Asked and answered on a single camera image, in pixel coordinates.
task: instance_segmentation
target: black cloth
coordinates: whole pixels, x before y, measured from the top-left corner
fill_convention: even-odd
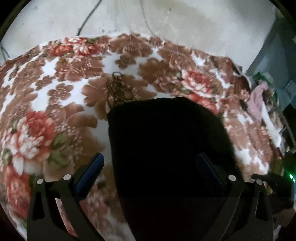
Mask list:
[[[135,239],[200,240],[225,198],[205,187],[197,154],[242,180],[220,119],[179,97],[117,106],[108,122],[116,187]]]

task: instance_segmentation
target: white wall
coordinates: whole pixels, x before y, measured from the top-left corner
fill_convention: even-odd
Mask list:
[[[12,58],[37,44],[72,36],[97,0],[32,0],[2,44]],[[269,0],[103,0],[82,35],[153,33],[248,69],[275,19]]]

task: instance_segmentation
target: pink fabric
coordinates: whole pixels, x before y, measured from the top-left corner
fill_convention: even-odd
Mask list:
[[[254,118],[255,121],[260,122],[262,119],[261,111],[263,106],[262,93],[268,89],[267,83],[264,81],[258,85],[250,94],[250,98],[247,102],[248,112]]]

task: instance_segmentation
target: white screw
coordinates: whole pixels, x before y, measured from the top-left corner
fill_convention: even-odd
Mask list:
[[[65,181],[68,181],[68,180],[70,180],[71,175],[70,174],[66,174],[63,178],[64,178]]]
[[[259,184],[259,185],[262,185],[262,184],[263,184],[263,182],[262,182],[260,179],[257,179],[256,182],[257,182],[257,184]]]
[[[228,176],[228,179],[231,181],[235,181],[237,178],[234,175]]]
[[[41,183],[43,183],[43,179],[42,178],[40,178],[40,179],[37,180],[37,184],[41,184]]]

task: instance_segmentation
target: floral fabric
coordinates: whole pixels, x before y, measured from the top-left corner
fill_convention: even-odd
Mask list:
[[[183,96],[204,106],[223,121],[247,181],[267,173],[273,159],[267,132],[246,112],[250,89],[241,70],[229,58],[158,37],[48,42],[5,62],[0,87],[0,202],[24,237],[36,180],[73,174],[101,152],[103,173],[80,204],[106,240],[133,240],[116,193],[107,131],[107,112],[118,104]]]

